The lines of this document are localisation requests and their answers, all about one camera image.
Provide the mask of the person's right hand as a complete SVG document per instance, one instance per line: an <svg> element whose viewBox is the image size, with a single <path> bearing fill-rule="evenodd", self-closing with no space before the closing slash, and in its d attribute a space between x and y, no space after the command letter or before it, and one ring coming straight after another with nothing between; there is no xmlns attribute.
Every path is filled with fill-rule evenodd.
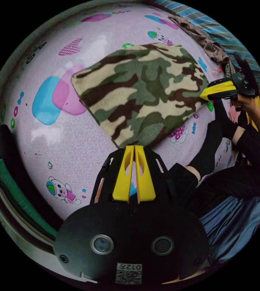
<svg viewBox="0 0 260 291"><path fill-rule="evenodd" d="M245 95L238 94L237 97L232 97L231 103L237 109L244 110L247 113L257 110L255 99Z"/></svg>

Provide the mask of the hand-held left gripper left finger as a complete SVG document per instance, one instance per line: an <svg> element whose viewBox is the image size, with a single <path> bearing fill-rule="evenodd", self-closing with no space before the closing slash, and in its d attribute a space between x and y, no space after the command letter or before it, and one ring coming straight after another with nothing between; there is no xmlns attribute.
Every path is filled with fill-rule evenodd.
<svg viewBox="0 0 260 291"><path fill-rule="evenodd" d="M126 146L121 165L118 171L116 183L112 193L112 198L116 202L129 203L132 168L134 160L134 145Z"/></svg>

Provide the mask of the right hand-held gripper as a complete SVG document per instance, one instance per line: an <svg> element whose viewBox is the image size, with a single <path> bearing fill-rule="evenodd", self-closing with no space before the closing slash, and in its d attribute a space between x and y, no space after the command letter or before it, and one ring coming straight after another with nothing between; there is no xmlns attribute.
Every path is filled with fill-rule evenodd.
<svg viewBox="0 0 260 291"><path fill-rule="evenodd" d="M251 98L256 97L255 87L246 76L240 72L233 74L230 78L222 78L212 81L200 94L200 98L206 101L218 99L232 99L238 94Z"/></svg>

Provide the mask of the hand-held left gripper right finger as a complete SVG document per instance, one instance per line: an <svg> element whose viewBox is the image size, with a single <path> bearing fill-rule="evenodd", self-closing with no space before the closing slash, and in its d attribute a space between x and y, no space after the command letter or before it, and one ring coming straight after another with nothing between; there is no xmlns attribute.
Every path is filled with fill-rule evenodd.
<svg viewBox="0 0 260 291"><path fill-rule="evenodd" d="M135 145L135 165L138 203L154 201L156 194L143 146Z"/></svg>

